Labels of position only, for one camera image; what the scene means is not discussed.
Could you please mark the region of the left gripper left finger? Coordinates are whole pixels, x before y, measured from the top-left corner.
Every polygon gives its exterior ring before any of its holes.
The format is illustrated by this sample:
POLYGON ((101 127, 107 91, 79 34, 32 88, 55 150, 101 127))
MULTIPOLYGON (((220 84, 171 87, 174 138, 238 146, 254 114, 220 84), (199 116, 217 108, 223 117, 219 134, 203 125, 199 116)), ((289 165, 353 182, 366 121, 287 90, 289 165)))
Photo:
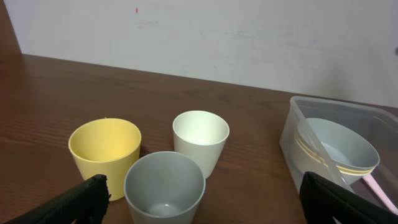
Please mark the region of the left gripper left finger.
POLYGON ((105 175, 96 174, 6 224, 101 223, 111 196, 106 182, 105 175))

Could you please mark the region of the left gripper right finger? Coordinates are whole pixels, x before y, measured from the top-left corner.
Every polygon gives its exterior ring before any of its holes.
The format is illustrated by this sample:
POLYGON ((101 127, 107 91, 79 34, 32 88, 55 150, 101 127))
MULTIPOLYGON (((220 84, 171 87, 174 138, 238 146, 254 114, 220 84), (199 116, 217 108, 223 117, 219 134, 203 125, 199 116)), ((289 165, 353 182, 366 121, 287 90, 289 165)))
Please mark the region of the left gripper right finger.
POLYGON ((304 174, 299 196, 308 224, 397 223, 397 215, 314 172, 304 174))

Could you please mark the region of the white bowl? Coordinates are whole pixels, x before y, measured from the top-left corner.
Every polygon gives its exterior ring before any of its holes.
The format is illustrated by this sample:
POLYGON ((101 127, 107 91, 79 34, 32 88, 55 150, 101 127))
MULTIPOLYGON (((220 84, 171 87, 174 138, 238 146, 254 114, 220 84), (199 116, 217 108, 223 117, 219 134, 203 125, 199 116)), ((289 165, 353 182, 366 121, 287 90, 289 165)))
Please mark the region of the white bowl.
MULTIPOLYGON (((299 171, 305 172, 305 171, 313 171, 316 172, 320 175, 326 175, 328 172, 326 171, 326 167, 324 164, 319 163, 309 157, 298 145, 296 142, 295 138, 293 141, 293 146, 290 152, 290 156, 293 160, 293 163, 295 166, 298 168, 299 171)), ((353 175, 348 175, 348 174, 342 174, 342 176, 345 178, 346 182, 348 185, 351 185, 352 183, 356 182, 357 180, 363 178, 364 176, 353 176, 353 175)))

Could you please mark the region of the grey bowl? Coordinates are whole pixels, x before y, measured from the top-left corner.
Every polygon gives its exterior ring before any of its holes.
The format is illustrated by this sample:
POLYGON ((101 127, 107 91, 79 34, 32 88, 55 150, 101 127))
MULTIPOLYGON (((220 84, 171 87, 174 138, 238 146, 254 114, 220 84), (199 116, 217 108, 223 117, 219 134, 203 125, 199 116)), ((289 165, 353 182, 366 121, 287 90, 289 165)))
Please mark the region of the grey bowl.
POLYGON ((353 130, 327 119, 307 118, 306 122, 336 164, 354 170, 379 165, 376 149, 353 130))

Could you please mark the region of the grey cup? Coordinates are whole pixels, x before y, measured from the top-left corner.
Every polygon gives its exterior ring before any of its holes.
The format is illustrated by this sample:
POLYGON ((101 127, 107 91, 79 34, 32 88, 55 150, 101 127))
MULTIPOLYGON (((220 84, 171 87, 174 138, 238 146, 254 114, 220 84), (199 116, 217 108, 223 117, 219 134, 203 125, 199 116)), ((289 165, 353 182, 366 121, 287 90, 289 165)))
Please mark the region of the grey cup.
POLYGON ((191 224, 205 189, 199 166, 173 151, 140 158, 124 179, 125 198, 137 224, 191 224))

